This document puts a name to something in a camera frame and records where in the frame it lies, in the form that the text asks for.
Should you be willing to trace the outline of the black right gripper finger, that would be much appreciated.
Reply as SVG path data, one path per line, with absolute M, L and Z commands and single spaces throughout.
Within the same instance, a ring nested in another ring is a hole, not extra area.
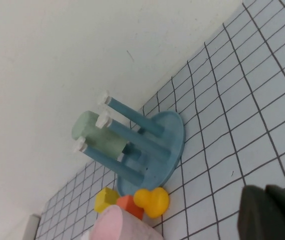
M 277 185 L 245 186 L 237 230 L 241 240 L 285 240 L 285 190 Z

